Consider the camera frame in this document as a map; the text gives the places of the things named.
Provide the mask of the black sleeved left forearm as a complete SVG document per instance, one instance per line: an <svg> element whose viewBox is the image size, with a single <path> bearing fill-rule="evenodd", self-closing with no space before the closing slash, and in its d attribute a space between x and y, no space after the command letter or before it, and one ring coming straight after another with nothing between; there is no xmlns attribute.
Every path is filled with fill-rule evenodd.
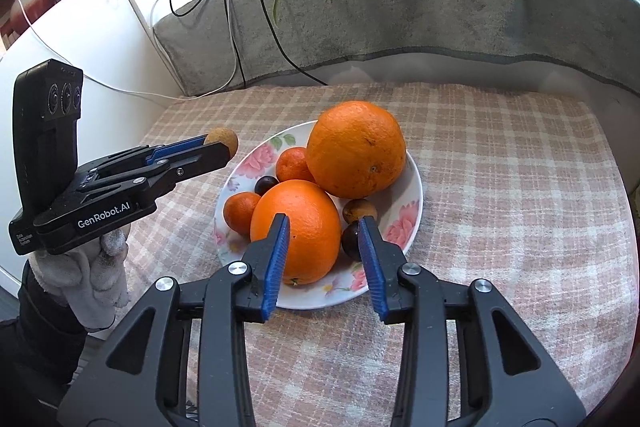
<svg viewBox="0 0 640 427"><path fill-rule="evenodd" d="M55 426L87 331L61 298L40 286L28 265L18 314L1 323L1 424Z"/></svg>

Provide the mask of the white gloved left hand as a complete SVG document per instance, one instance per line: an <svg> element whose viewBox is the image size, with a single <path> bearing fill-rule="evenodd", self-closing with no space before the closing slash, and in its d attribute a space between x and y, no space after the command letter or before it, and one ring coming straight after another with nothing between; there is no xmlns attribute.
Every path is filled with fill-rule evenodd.
<svg viewBox="0 0 640 427"><path fill-rule="evenodd" d="M28 255L30 269L42 289L67 305L88 332L109 329L116 311L129 301L125 260L130 225L51 255L40 249Z"/></svg>

